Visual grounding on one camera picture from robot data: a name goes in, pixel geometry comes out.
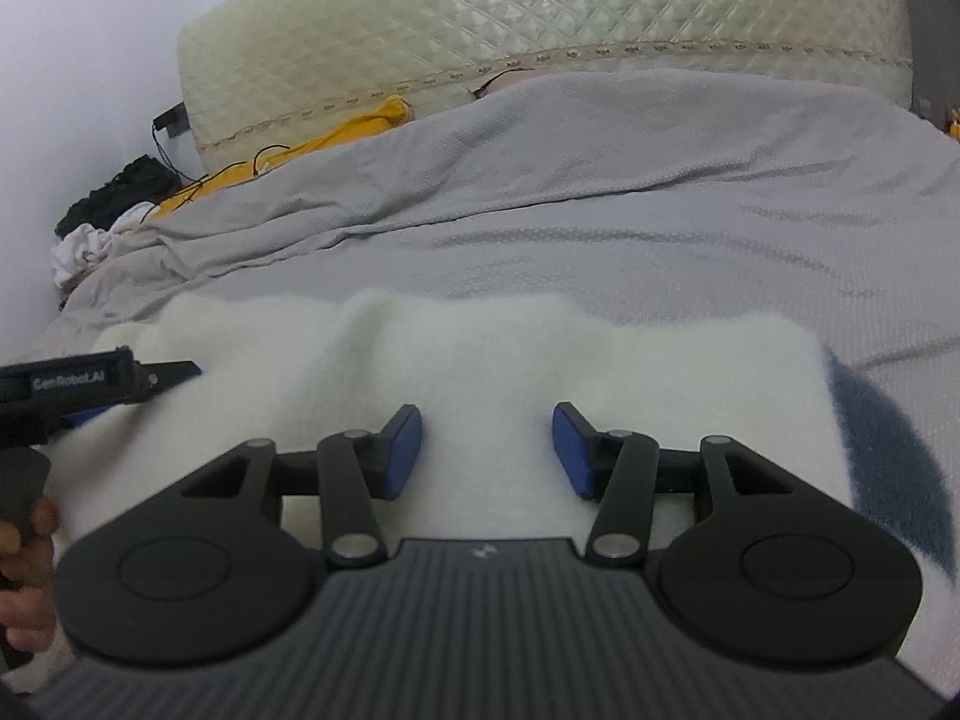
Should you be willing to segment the person left hand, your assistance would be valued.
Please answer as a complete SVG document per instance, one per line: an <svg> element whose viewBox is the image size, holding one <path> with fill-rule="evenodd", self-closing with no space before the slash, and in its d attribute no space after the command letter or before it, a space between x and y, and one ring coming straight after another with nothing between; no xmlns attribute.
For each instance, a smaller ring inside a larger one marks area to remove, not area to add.
<svg viewBox="0 0 960 720"><path fill-rule="evenodd" d="M13 523L2 523L2 577L13 589L2 592L2 628L5 640L18 652L50 649L57 616L52 603L52 537L59 530L59 512L52 500L41 497L32 507L31 533L25 538Z"/></svg>

